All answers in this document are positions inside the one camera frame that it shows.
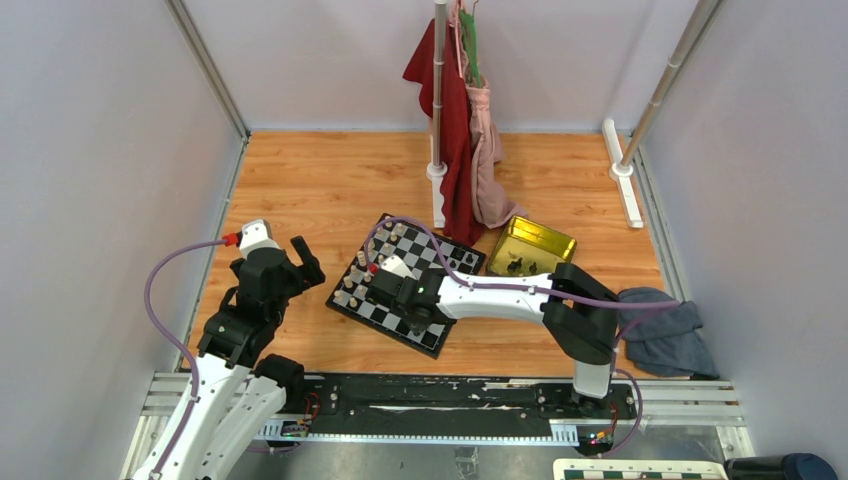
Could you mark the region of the yellow square tin box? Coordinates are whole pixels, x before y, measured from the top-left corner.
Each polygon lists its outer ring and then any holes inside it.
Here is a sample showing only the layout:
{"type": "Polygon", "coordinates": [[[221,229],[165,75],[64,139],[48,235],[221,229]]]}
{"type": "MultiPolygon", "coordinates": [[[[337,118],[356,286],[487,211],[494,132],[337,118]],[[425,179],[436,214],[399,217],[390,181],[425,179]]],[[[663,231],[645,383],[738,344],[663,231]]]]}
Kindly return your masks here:
{"type": "Polygon", "coordinates": [[[518,258],[525,265],[535,261],[538,272],[553,273],[561,263],[570,263],[577,240],[565,233],[549,228],[521,216],[513,216],[506,224],[486,266],[490,276],[510,276],[507,265],[518,258]]]}

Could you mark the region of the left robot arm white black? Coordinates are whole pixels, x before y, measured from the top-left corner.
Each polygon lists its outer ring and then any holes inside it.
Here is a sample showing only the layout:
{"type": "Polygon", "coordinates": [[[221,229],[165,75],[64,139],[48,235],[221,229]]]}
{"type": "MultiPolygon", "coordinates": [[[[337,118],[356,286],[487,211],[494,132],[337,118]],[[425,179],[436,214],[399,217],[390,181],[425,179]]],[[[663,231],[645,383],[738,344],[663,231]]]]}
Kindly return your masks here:
{"type": "Polygon", "coordinates": [[[262,352],[291,299],[324,282],[319,260],[294,237],[301,262],[293,263],[264,219],[216,243],[238,247],[231,264],[238,283],[207,320],[189,381],[134,479],[225,479],[272,415],[305,403],[303,366],[262,352]]]}

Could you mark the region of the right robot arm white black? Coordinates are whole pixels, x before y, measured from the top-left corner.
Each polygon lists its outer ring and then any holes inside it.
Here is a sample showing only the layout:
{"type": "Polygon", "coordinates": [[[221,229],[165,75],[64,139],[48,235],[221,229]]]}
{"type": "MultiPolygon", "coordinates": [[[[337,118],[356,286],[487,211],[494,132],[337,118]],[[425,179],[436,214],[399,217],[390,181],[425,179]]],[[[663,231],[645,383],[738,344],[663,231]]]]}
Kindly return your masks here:
{"type": "Polygon", "coordinates": [[[374,269],[366,299],[410,329],[491,317],[540,325],[573,360],[571,403],[596,417],[611,403],[610,381],[619,297],[571,263],[525,277],[456,274],[430,268],[415,277],[392,256],[374,269]]]}

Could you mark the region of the black rook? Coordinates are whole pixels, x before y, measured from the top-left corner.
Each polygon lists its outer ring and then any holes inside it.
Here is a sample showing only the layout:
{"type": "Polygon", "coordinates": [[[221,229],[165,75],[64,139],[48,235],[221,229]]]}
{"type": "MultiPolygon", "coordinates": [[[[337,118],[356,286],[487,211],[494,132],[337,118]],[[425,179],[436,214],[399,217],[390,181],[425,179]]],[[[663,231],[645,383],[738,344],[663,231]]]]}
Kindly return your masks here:
{"type": "Polygon", "coordinates": [[[465,256],[465,251],[462,248],[454,247],[450,253],[450,257],[456,259],[457,261],[461,261],[465,256]]]}

